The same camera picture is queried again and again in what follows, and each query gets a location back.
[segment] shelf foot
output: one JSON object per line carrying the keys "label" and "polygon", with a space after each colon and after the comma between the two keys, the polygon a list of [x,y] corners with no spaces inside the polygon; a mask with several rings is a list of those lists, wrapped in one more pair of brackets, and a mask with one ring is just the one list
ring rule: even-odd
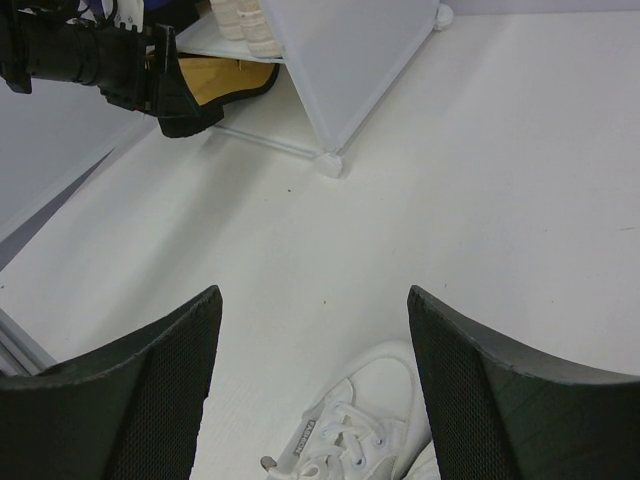
{"label": "shelf foot", "polygon": [[342,171],[344,170],[344,162],[342,161],[342,157],[335,153],[323,153],[318,155],[314,162],[316,164],[316,168],[327,177],[330,178],[339,178],[342,175]]}
{"label": "shelf foot", "polygon": [[438,13],[436,14],[436,24],[433,29],[436,32],[443,32],[447,30],[453,23],[453,10],[449,5],[441,3],[438,7]]}

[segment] shoe label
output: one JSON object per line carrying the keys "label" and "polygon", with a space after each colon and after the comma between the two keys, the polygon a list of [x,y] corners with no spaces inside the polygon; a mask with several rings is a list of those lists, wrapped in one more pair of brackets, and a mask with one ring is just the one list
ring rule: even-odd
{"label": "shoe label", "polygon": [[302,431],[302,435],[300,436],[300,440],[298,440],[298,443],[296,443],[296,448],[293,451],[293,454],[296,457],[299,457],[300,454],[302,453],[302,451],[304,450],[304,447],[307,444],[307,442],[309,441],[309,437],[313,433],[313,429],[315,427],[316,427],[316,421],[315,420],[309,420],[307,422],[307,426],[304,427],[304,430]]}

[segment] shoe rack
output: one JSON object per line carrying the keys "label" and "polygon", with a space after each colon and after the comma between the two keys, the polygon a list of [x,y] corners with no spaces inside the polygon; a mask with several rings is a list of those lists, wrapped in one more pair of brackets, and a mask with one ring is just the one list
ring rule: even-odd
{"label": "shoe rack", "polygon": [[434,29],[451,23],[440,0],[261,0],[282,58],[257,58],[219,32],[213,13],[178,36],[185,53],[280,63],[262,97],[225,107],[222,132],[312,160],[333,178],[345,147]]}

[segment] white shelf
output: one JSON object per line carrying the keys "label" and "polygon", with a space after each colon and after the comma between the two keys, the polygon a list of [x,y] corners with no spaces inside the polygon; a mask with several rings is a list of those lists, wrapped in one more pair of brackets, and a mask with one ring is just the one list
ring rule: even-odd
{"label": "white shelf", "polygon": [[300,101],[287,68],[266,94],[224,107],[225,118],[215,128],[307,158],[323,153],[322,145]]}
{"label": "white shelf", "polygon": [[237,58],[262,63],[284,63],[282,58],[258,58],[251,54],[244,40],[227,40],[220,34],[211,10],[178,35],[178,50],[208,57]]}

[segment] shoe eyelet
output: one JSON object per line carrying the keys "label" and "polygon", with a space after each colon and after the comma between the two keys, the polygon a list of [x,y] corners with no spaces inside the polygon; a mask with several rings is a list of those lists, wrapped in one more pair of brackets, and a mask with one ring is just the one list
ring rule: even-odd
{"label": "shoe eyelet", "polygon": [[362,470],[366,465],[367,465],[367,459],[364,457],[353,461],[354,468],[358,470]]}

